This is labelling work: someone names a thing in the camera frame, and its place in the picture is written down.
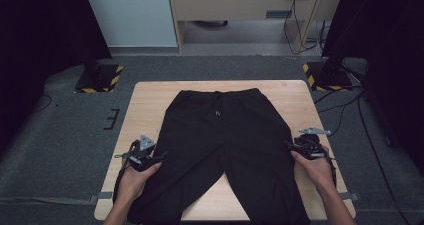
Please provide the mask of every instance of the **handheld controller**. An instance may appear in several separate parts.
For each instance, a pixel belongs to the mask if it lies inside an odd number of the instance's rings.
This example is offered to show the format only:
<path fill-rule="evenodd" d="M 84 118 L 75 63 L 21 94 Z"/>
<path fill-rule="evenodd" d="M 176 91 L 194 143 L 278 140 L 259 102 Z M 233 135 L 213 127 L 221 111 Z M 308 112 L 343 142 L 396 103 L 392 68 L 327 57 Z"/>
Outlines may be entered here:
<path fill-rule="evenodd" d="M 288 141 L 284 142 L 288 149 L 298 152 L 308 160 L 325 158 L 331 166 L 334 186 L 337 186 L 336 168 L 333 165 L 330 155 L 320 144 L 317 134 L 302 134 L 299 137 L 294 138 L 294 143 L 290 143 Z"/>
<path fill-rule="evenodd" d="M 156 148 L 156 143 L 150 138 L 142 135 L 140 140 L 135 140 L 128 152 L 128 161 L 130 165 L 137 171 L 142 172 L 152 165 L 162 162 L 168 155 L 167 152 L 160 156 L 150 156 Z"/>

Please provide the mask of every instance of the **hand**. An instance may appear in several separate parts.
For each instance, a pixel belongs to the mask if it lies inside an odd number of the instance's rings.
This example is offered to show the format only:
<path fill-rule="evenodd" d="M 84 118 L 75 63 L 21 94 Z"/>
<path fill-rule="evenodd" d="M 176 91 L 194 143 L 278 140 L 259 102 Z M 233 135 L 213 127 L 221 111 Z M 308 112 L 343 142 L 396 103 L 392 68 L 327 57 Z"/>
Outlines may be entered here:
<path fill-rule="evenodd" d="M 143 172 L 138 172 L 131 166 L 125 170 L 119 183 L 118 197 L 103 224 L 125 224 L 125 218 L 130 210 L 131 203 L 141 195 L 144 183 L 161 165 L 162 163 L 157 163 Z"/>
<path fill-rule="evenodd" d="M 138 172 L 129 166 L 125 170 L 119 184 L 117 199 L 133 201 L 140 196 L 144 188 L 144 183 L 159 169 L 161 165 L 162 163 L 157 163 L 143 172 Z"/>
<path fill-rule="evenodd" d="M 328 148 L 325 146 L 322 147 L 328 153 Z M 325 158 L 308 160 L 295 151 L 292 151 L 291 154 L 293 158 L 305 168 L 309 179 L 311 179 L 317 188 L 328 186 L 334 187 L 331 166 Z"/>

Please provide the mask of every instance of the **black cable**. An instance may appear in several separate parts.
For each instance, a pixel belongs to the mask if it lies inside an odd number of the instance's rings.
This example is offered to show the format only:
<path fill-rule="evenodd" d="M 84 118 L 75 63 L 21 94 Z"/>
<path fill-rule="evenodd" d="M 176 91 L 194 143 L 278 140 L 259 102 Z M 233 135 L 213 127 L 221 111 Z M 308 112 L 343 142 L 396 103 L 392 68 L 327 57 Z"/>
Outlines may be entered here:
<path fill-rule="evenodd" d="M 395 204 L 395 207 L 398 210 L 398 212 L 399 212 L 400 216 L 402 217 L 402 219 L 405 221 L 406 224 L 410 225 L 411 223 L 409 223 L 408 219 L 405 217 L 405 214 L 403 214 L 402 210 L 399 208 L 399 205 L 398 205 L 397 200 L 396 200 L 396 198 L 394 196 L 394 193 L 392 191 L 392 188 L 390 187 L 389 180 L 387 179 L 386 173 L 384 172 L 383 166 L 381 165 L 380 158 L 378 157 L 377 151 L 375 150 L 374 143 L 371 140 L 371 136 L 370 136 L 370 134 L 368 132 L 368 128 L 367 128 L 367 126 L 365 124 L 365 120 L 364 120 L 364 117 L 362 115 L 360 99 L 357 100 L 357 105 L 358 105 L 358 111 L 359 111 L 359 116 L 361 118 L 362 126 L 365 129 L 365 134 L 367 135 L 368 142 L 371 145 L 372 151 L 374 153 L 374 157 L 375 157 L 375 159 L 376 159 L 376 161 L 378 163 L 378 167 L 380 168 L 380 172 L 383 175 L 384 182 L 386 183 L 387 189 L 389 190 L 389 194 L 392 197 L 393 203 Z"/>
<path fill-rule="evenodd" d="M 33 113 L 43 111 L 44 109 L 48 108 L 50 106 L 50 104 L 52 103 L 52 98 L 49 95 L 43 94 L 43 96 L 41 96 L 41 97 L 47 97 L 49 99 L 49 102 L 43 108 L 32 111 Z"/>
<path fill-rule="evenodd" d="M 339 130 L 340 125 L 342 124 L 343 113 L 344 113 L 344 110 L 345 110 L 345 108 L 346 108 L 346 107 L 347 107 L 347 104 L 345 104 L 345 105 L 343 106 L 342 112 L 340 113 L 339 124 L 337 125 L 336 129 L 334 129 L 333 131 L 331 131 L 331 134 L 330 134 L 330 135 L 327 135 L 327 137 L 331 137 L 331 136 L 333 136 L 333 135 L 334 135 L 334 134 L 336 134 L 336 133 L 337 133 L 337 131 Z"/>
<path fill-rule="evenodd" d="M 338 123 L 338 125 L 337 125 L 336 129 L 334 129 L 334 130 L 331 132 L 331 134 L 330 134 L 330 135 L 328 135 L 327 137 L 331 137 L 331 136 L 333 136 L 334 134 L 336 134 L 336 133 L 337 133 L 337 131 L 338 131 L 338 130 L 339 130 L 339 128 L 340 128 L 340 125 L 342 124 L 343 113 L 344 113 L 345 108 L 346 108 L 348 105 L 350 105 L 350 104 L 352 104 L 353 102 L 355 102 L 356 100 L 358 100 L 358 99 L 362 96 L 362 94 L 364 94 L 364 92 L 365 92 L 365 91 L 361 91 L 358 95 L 356 95 L 356 96 L 355 96 L 355 98 L 354 98 L 353 100 L 351 100 L 351 101 L 349 101 L 349 102 L 347 102 L 347 103 L 344 103 L 344 104 L 341 104 L 341 105 L 337 105 L 337 106 L 334 106 L 334 107 L 331 107 L 331 108 L 328 108 L 328 109 L 325 109 L 325 110 L 322 110 L 322 111 L 319 111 L 319 112 L 318 112 L 318 113 L 321 113 L 321 112 L 327 112 L 327 111 L 332 110 L 332 109 L 334 109 L 334 108 L 343 107 L 342 112 L 340 113 L 339 123 Z"/>
<path fill-rule="evenodd" d="M 335 92 L 338 92 L 338 91 L 341 91 L 341 90 L 344 90 L 344 89 L 348 89 L 348 88 L 360 88 L 360 87 L 362 87 L 362 86 L 345 86 L 345 87 L 340 87 L 340 88 L 335 89 L 335 90 L 332 90 L 331 92 L 329 92 L 329 93 L 325 94 L 324 96 L 320 97 L 318 100 L 316 100 L 314 102 L 314 104 L 317 104 L 317 103 L 321 102 L 324 98 L 330 96 L 331 94 L 333 94 Z"/>
<path fill-rule="evenodd" d="M 301 51 L 301 52 L 294 52 L 294 51 L 293 51 L 293 49 L 292 49 L 292 47 L 291 47 L 291 45 L 290 45 L 289 37 L 287 36 L 287 31 L 286 31 L 286 27 L 287 27 L 287 20 L 289 19 L 290 15 L 291 15 L 292 13 L 293 13 L 293 16 L 294 16 L 294 18 L 295 18 L 296 25 L 297 25 L 297 29 L 298 29 L 298 32 L 299 32 L 300 44 L 301 44 L 301 46 L 302 46 L 303 48 L 305 48 L 305 50 L 303 50 L 303 51 Z M 313 45 L 312 47 L 305 47 L 305 46 L 302 44 L 302 36 L 301 36 L 301 32 L 300 32 L 299 21 L 297 20 L 297 16 L 296 16 L 296 0 L 293 0 L 293 3 L 292 3 L 292 5 L 291 5 L 291 7 L 290 7 L 290 10 L 289 10 L 289 12 L 287 13 L 286 20 L 284 21 L 283 30 L 284 30 L 284 35 L 286 36 L 287 42 L 288 42 L 288 44 L 289 44 L 290 52 L 291 52 L 291 53 L 293 53 L 293 54 L 296 54 L 296 55 L 297 55 L 297 54 L 301 54 L 301 53 L 303 53 L 303 52 L 305 52 L 305 51 L 307 51 L 307 50 L 310 50 L 310 49 L 312 49 L 312 48 L 314 48 L 314 47 L 316 47 L 316 46 L 317 46 L 317 45 L 315 44 L 315 45 Z"/>
<path fill-rule="evenodd" d="M 358 99 L 358 97 L 362 96 L 362 94 L 363 94 L 364 92 L 365 92 L 365 91 L 361 91 L 361 93 L 359 93 L 359 94 L 358 94 L 358 95 L 357 95 L 354 99 L 352 99 L 351 101 L 349 101 L 349 102 L 347 102 L 347 103 L 340 104 L 340 105 L 337 105 L 337 106 L 334 106 L 334 107 L 331 107 L 331 108 L 327 108 L 327 109 L 321 110 L 321 111 L 319 111 L 318 113 L 327 112 L 327 111 L 330 111 L 330 110 L 332 110 L 332 109 L 334 109 L 334 108 L 343 107 L 343 106 L 345 106 L 345 105 L 352 104 L 353 102 L 355 102 L 355 101 L 356 101 L 356 99 Z"/>

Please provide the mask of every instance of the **cable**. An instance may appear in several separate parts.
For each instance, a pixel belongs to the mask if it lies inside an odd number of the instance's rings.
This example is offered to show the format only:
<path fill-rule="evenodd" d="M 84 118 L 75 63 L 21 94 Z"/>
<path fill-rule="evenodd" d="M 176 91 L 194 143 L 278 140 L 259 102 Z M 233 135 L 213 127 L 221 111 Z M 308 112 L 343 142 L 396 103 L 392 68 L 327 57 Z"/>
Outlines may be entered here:
<path fill-rule="evenodd" d="M 372 151 L 374 153 L 374 157 L 377 160 L 378 167 L 380 168 L 380 172 L 383 175 L 384 182 L 386 183 L 387 189 L 389 190 L 389 194 L 392 197 L 393 203 L 395 204 L 395 207 L 396 207 L 397 211 L 399 212 L 400 216 L 402 217 L 402 219 L 405 221 L 406 224 L 410 225 L 411 223 L 409 223 L 408 219 L 405 217 L 405 214 L 403 214 L 402 210 L 399 208 L 399 205 L 398 205 L 397 200 L 394 196 L 392 188 L 390 187 L 389 180 L 387 179 L 386 173 L 384 172 L 383 166 L 381 165 L 380 158 L 378 157 L 377 151 L 375 150 L 374 143 L 371 140 L 371 136 L 368 132 L 368 128 L 365 124 L 365 120 L 364 120 L 364 117 L 362 115 L 360 99 L 357 100 L 357 105 L 358 105 L 358 111 L 359 111 L 359 116 L 361 118 L 362 126 L 364 127 L 365 134 L 367 135 L 368 142 L 371 145 Z"/>
<path fill-rule="evenodd" d="M 294 16 L 295 21 L 296 21 L 297 30 L 298 30 L 298 32 L 299 32 L 300 45 L 301 45 L 301 46 L 305 49 L 305 50 L 303 50 L 303 51 L 301 51 L 301 52 L 294 52 L 294 51 L 293 51 L 293 49 L 292 49 L 292 47 L 291 47 L 291 45 L 290 45 L 290 42 L 289 42 L 289 37 L 287 36 L 287 31 L 286 31 L 286 27 L 287 27 L 287 20 L 289 19 L 290 15 L 291 15 L 292 13 L 293 13 L 293 16 Z M 313 45 L 313 46 L 311 46 L 311 47 L 305 47 L 305 46 L 302 44 L 302 36 L 301 36 L 301 32 L 300 32 L 300 25 L 299 25 L 299 21 L 297 20 L 297 16 L 296 16 L 296 0 L 293 0 L 293 3 L 292 3 L 292 5 L 291 5 L 291 7 L 290 7 L 290 10 L 289 10 L 289 12 L 287 13 L 286 20 L 284 21 L 283 30 L 284 30 L 284 35 L 286 36 L 286 39 L 287 39 L 287 41 L 289 42 L 288 44 L 289 44 L 290 52 L 291 52 L 291 53 L 293 53 L 293 54 L 301 54 L 301 53 L 303 53 L 303 52 L 305 52 L 305 51 L 307 51 L 307 50 L 310 50 L 310 49 L 314 48 L 315 46 L 317 46 L 317 45 Z"/>
<path fill-rule="evenodd" d="M 41 97 L 47 97 L 49 99 L 49 102 L 43 108 L 32 111 L 33 113 L 43 111 L 44 109 L 48 108 L 50 106 L 50 104 L 52 103 L 52 98 L 49 95 L 43 94 Z"/>
<path fill-rule="evenodd" d="M 333 93 L 335 93 L 335 92 L 338 92 L 338 91 L 341 91 L 341 90 L 344 90 L 344 89 L 348 89 L 348 88 L 360 88 L 360 87 L 362 87 L 362 86 L 345 86 L 345 87 L 341 87 L 341 88 L 338 88 L 338 89 L 332 90 L 331 92 L 329 92 L 329 93 L 325 94 L 324 96 L 322 96 L 322 97 L 320 97 L 318 100 L 316 100 L 316 101 L 314 102 L 314 104 L 319 103 L 319 102 L 320 102 L 320 101 L 322 101 L 324 98 L 326 98 L 326 97 L 330 96 L 331 94 L 333 94 Z"/>
<path fill-rule="evenodd" d="M 349 101 L 349 102 L 347 102 L 345 104 L 337 105 L 337 106 L 334 106 L 334 107 L 331 107 L 331 108 L 328 108 L 328 109 L 325 109 L 325 110 L 322 110 L 322 111 L 319 111 L 318 112 L 318 113 L 322 113 L 322 112 L 327 112 L 327 111 L 332 110 L 332 109 L 337 108 L 337 107 L 343 107 L 342 112 L 340 113 L 339 123 L 338 123 L 336 129 L 334 129 L 334 131 L 332 131 L 332 133 L 330 135 L 328 135 L 327 137 L 331 137 L 331 136 L 333 136 L 334 134 L 337 133 L 337 131 L 339 130 L 340 125 L 342 123 L 343 113 L 344 113 L 345 108 L 348 105 L 352 104 L 353 102 L 357 101 L 362 96 L 362 94 L 364 94 L 364 92 L 365 92 L 364 90 L 361 91 L 358 95 L 355 96 L 355 98 L 353 100 L 351 100 L 351 101 Z"/>
<path fill-rule="evenodd" d="M 57 205 L 94 206 L 97 200 L 79 200 L 70 198 L 16 197 L 0 198 L 0 203 L 45 203 Z"/>

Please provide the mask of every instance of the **waistband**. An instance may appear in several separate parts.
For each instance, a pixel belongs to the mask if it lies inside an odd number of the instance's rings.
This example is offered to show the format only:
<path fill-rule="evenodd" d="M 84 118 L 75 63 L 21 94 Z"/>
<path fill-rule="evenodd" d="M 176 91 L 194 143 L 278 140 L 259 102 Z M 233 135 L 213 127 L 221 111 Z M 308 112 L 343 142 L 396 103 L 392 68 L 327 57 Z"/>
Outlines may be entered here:
<path fill-rule="evenodd" d="M 240 96 L 240 95 L 259 95 L 262 94 L 258 88 L 251 88 L 240 91 L 215 91 L 215 92 L 203 92 L 203 91 L 195 91 L 195 90 L 182 90 L 180 93 L 188 94 L 188 95 L 206 95 L 206 96 L 216 96 L 216 95 L 224 95 L 224 96 Z"/>

